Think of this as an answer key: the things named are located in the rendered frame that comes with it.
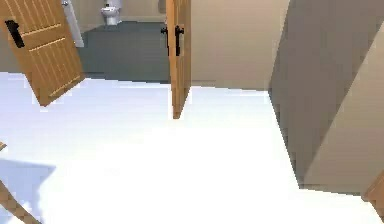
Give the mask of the brown wooden furniture piece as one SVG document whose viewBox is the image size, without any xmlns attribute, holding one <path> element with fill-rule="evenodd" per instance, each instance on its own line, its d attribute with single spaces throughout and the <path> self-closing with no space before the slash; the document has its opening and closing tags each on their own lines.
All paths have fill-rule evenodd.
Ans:
<svg viewBox="0 0 384 224">
<path fill-rule="evenodd" d="M 42 224 L 34 215 L 28 212 L 14 197 L 0 176 L 0 205 L 24 224 Z"/>
</svg>

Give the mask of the white toilet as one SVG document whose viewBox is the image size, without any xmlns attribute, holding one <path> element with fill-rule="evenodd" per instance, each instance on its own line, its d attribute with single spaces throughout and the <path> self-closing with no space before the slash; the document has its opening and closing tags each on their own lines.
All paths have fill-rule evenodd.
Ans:
<svg viewBox="0 0 384 224">
<path fill-rule="evenodd" d="M 108 26 L 115 26 L 121 22 L 121 8 L 122 0 L 105 0 L 104 6 L 101 8 L 100 12 Z"/>
</svg>

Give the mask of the plain wooden room door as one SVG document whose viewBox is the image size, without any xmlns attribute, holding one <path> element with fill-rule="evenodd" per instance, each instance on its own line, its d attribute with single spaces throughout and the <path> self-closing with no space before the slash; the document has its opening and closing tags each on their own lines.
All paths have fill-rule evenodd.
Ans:
<svg viewBox="0 0 384 224">
<path fill-rule="evenodd" d="M 191 88 L 191 2 L 192 0 L 166 0 L 167 45 L 174 119 L 180 118 Z M 179 56 L 176 55 L 177 25 L 184 29 L 184 33 L 180 36 Z"/>
</svg>

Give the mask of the brown wooden door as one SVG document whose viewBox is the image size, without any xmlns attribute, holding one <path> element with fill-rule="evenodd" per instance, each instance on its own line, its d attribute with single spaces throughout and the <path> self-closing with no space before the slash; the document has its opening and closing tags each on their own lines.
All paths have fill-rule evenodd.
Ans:
<svg viewBox="0 0 384 224">
<path fill-rule="evenodd" d="M 366 190 L 362 199 L 369 202 L 384 224 L 384 170 Z"/>
</svg>

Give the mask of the panelled wooden room door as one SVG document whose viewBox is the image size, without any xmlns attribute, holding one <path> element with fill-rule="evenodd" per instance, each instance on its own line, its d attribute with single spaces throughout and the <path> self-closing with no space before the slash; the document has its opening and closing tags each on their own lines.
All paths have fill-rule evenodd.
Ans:
<svg viewBox="0 0 384 224">
<path fill-rule="evenodd" d="M 16 47 L 6 20 L 19 24 L 23 48 Z M 0 29 L 41 106 L 85 79 L 62 0 L 0 0 Z"/>
</svg>

